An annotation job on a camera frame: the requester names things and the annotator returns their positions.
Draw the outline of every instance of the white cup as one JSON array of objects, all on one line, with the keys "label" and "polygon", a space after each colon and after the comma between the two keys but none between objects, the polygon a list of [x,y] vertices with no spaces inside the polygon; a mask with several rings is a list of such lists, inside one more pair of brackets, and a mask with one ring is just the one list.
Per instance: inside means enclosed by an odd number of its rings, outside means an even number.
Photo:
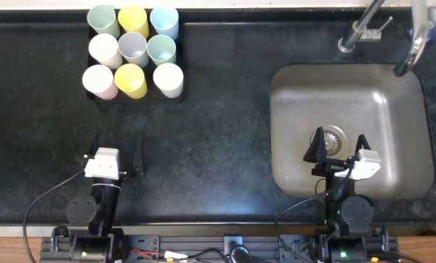
[{"label": "white cup", "polygon": [[175,63],[175,42],[166,35],[156,35],[148,41],[147,52],[156,66]]},{"label": "white cup", "polygon": [[173,40],[179,37],[179,13],[174,7],[153,9],[150,21],[158,34],[164,34]]},{"label": "white cup", "polygon": [[146,46],[146,38],[137,32],[126,33],[118,40],[118,50],[122,56],[129,63],[136,64],[142,68],[150,62]]},{"label": "white cup", "polygon": [[118,88],[114,82],[114,75],[106,66],[88,67],[83,73],[82,82],[86,90],[101,99],[114,99],[117,96]]},{"label": "white cup", "polygon": [[118,52],[117,40],[110,34],[99,34],[89,42],[90,55],[100,64],[110,69],[118,69],[122,65],[122,55]]},{"label": "white cup", "polygon": [[176,64],[165,63],[153,73],[154,83],[169,98],[176,98],[183,90],[183,72]]},{"label": "white cup", "polygon": [[91,8],[88,12],[88,23],[98,34],[110,34],[115,38],[121,35],[115,17],[115,10],[106,4],[101,4]]}]

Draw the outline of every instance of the cup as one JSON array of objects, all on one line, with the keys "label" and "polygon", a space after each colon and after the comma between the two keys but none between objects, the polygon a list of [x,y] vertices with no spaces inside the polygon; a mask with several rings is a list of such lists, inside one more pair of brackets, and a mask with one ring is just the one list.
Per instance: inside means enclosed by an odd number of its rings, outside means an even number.
[{"label": "cup", "polygon": [[118,69],[122,65],[122,55],[118,51],[117,40],[110,34],[99,34],[89,42],[90,55],[100,64],[110,69]]},{"label": "cup", "polygon": [[154,83],[169,98],[176,98],[183,90],[183,72],[176,64],[165,63],[153,73]]},{"label": "cup", "polygon": [[175,42],[166,35],[156,35],[148,41],[147,52],[156,66],[175,63]]},{"label": "cup", "polygon": [[125,64],[115,72],[115,84],[132,99],[141,99],[146,95],[145,73],[135,64]]},{"label": "cup", "polygon": [[125,32],[137,32],[148,38],[148,17],[145,9],[141,6],[128,6],[122,8],[118,13],[118,22]]},{"label": "cup", "polygon": [[153,9],[150,21],[158,34],[164,34],[173,40],[179,37],[179,13],[174,7]]},{"label": "cup", "polygon": [[118,88],[114,83],[114,76],[106,66],[88,67],[83,73],[82,82],[86,90],[101,99],[114,99],[117,96]]},{"label": "cup", "polygon": [[91,8],[88,12],[88,23],[98,34],[110,34],[115,38],[121,35],[115,10],[106,4],[101,4]]},{"label": "cup", "polygon": [[132,64],[145,67],[150,62],[150,57],[146,53],[146,38],[137,32],[124,34],[118,40],[118,50],[122,56]]}]

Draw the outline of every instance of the blue cup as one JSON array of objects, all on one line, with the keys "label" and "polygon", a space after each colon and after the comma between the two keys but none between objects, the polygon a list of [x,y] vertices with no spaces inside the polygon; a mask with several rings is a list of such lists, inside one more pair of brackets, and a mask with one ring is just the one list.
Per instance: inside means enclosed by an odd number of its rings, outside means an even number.
[{"label": "blue cup", "polygon": [[157,7],[150,15],[150,21],[158,34],[173,40],[179,37],[179,13],[174,7]]}]

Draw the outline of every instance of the sink basin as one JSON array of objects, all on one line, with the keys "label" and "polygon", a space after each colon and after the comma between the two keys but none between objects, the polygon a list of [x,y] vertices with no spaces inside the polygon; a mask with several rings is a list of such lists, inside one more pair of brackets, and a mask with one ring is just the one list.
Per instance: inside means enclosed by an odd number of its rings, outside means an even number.
[{"label": "sink basin", "polygon": [[[271,82],[272,173],[297,197],[311,197],[320,177],[304,162],[313,132],[322,126],[329,157],[354,154],[365,134],[380,154],[381,169],[356,182],[373,198],[418,198],[435,181],[435,165],[421,82],[395,77],[394,65],[292,65]],[[324,190],[319,183],[318,193]]]}]

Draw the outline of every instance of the wooden surface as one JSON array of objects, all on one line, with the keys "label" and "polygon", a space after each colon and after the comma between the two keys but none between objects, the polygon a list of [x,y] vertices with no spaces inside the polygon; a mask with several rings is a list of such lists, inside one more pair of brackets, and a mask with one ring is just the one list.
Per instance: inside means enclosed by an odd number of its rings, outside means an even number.
[{"label": "wooden surface", "polygon": [[[39,250],[42,242],[41,237],[28,239],[34,258],[39,258]],[[401,254],[411,256],[420,262],[436,263],[436,237],[399,237]],[[26,263],[30,262],[27,255],[23,238],[0,237],[0,263]]]}]

